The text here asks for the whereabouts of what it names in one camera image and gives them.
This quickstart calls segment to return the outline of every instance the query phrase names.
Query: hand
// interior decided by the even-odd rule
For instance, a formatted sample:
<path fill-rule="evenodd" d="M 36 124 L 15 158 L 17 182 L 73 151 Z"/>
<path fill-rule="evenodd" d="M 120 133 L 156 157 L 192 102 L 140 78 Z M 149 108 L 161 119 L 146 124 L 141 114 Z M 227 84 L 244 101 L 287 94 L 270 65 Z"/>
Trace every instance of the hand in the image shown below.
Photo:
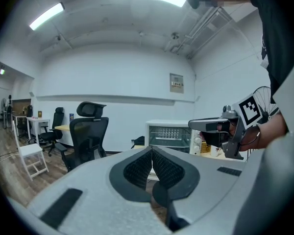
<path fill-rule="evenodd" d="M 217 129 L 220 131 L 221 128 L 222 128 L 222 125 L 218 124 Z M 235 123 L 230 123 L 230 128 L 229 128 L 230 135 L 233 136 L 235 134 L 235 131 L 236 131 Z M 243 140 L 241 141 L 241 144 L 246 144 L 246 143 L 252 142 L 255 139 L 255 137 L 257 136 L 258 132 L 259 132 L 258 127 L 248 128 Z M 201 140 L 205 141 L 205 138 L 204 138 L 202 132 L 200 132 L 199 135 L 201 137 Z M 248 145 L 242 145 L 240 148 L 240 151 L 247 151 L 249 149 L 257 149 L 257 144 L 258 144 L 258 140 L 256 140 L 255 142 L 253 142 L 251 144 L 248 144 Z"/>

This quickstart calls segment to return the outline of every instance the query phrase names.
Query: white chair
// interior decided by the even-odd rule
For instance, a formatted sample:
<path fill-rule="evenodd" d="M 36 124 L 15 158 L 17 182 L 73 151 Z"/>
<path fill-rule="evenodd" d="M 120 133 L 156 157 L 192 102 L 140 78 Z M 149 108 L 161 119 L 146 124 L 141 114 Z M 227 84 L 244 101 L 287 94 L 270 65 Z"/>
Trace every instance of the white chair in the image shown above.
<path fill-rule="evenodd" d="M 19 140 L 18 140 L 18 137 L 16 135 L 16 127 L 15 127 L 14 121 L 13 121 L 13 131 L 14 131 L 15 142 L 16 142 L 16 145 L 18 147 L 19 154 L 20 154 L 20 157 L 21 157 L 21 160 L 22 160 L 22 164 L 23 164 L 26 172 L 28 173 L 31 181 L 33 181 L 33 177 L 35 177 L 35 176 L 37 176 L 37 175 L 39 175 L 39 174 L 41 174 L 41 173 L 43 173 L 45 171 L 49 172 L 48 167 L 46 165 L 44 155 L 43 155 L 42 148 L 36 143 L 20 147 Z M 34 155 L 38 155 L 39 161 L 35 162 L 33 164 L 26 165 L 25 161 L 24 161 L 24 158 L 29 157 L 29 156 L 34 156 Z M 41 158 L 42 158 L 42 160 L 44 162 L 44 165 L 45 165 L 45 168 L 42 169 L 42 170 L 38 170 L 37 167 L 35 166 L 36 164 L 41 164 L 42 165 L 42 161 L 41 161 L 40 156 L 41 156 Z M 34 174 L 29 173 L 28 168 L 31 167 L 31 166 L 34 167 L 34 169 L 36 170 L 36 173 L 34 173 Z"/>

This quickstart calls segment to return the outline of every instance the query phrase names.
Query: electrical box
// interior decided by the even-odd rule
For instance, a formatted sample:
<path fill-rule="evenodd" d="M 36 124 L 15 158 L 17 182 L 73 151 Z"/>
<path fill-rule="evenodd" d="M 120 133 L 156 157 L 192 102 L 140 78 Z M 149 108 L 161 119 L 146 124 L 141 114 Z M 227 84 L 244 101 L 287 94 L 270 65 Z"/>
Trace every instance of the electrical box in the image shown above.
<path fill-rule="evenodd" d="M 183 76 L 170 73 L 170 92 L 184 93 Z"/>

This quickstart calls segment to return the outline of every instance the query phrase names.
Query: headrest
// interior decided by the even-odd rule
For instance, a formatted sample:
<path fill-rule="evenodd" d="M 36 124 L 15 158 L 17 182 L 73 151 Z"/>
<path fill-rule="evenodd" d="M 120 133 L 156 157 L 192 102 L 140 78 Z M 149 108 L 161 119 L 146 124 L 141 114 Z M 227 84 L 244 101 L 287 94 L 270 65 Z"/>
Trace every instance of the headrest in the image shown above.
<path fill-rule="evenodd" d="M 55 112 L 57 113 L 62 113 L 63 112 L 63 107 L 58 107 L 55 109 Z"/>
<path fill-rule="evenodd" d="M 91 102 L 82 102 L 76 112 L 81 117 L 88 117 L 88 118 L 101 118 L 103 113 L 103 108 L 106 105 L 104 104 L 96 104 Z"/>

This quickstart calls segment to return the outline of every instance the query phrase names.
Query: white appliance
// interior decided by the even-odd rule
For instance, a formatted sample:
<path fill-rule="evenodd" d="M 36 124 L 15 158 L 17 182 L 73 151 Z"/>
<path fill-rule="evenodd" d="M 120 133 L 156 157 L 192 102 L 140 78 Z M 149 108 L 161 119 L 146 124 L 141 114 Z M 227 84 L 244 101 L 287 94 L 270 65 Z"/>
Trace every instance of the white appliance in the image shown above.
<path fill-rule="evenodd" d="M 145 146 L 160 146 L 200 155 L 199 131 L 188 127 L 188 120 L 150 120 L 146 122 Z M 152 169 L 148 179 L 158 180 Z"/>

